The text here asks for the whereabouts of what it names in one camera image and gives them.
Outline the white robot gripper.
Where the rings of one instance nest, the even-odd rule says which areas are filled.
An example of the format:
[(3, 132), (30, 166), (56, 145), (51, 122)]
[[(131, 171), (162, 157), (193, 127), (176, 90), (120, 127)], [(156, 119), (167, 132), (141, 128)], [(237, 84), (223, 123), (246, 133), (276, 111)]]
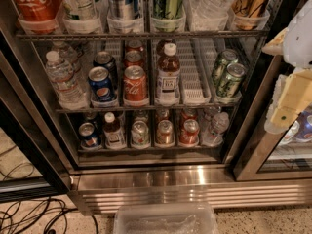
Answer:
[(308, 0), (291, 20), (262, 47), (265, 54), (283, 54), (284, 61), (296, 68), (291, 75), (280, 75), (273, 96), (270, 122), (288, 128), (312, 103), (312, 0)]

